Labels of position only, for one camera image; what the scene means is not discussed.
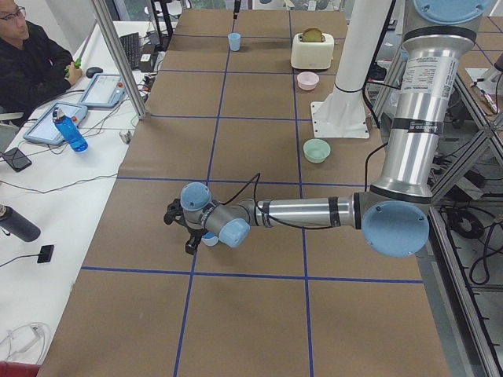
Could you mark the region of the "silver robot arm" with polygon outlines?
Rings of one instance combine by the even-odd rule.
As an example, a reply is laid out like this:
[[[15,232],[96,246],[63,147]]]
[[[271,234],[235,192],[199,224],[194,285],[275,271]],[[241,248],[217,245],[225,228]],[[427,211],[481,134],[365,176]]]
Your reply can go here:
[[[461,57],[474,45],[489,1],[408,1],[402,45],[407,54],[397,110],[380,176],[367,192],[347,198],[244,199],[220,203],[199,182],[187,184],[167,206],[166,224],[189,232],[195,254],[204,236],[238,247],[251,227],[286,225],[321,230],[351,226],[375,251],[395,258],[427,242],[427,180]]]

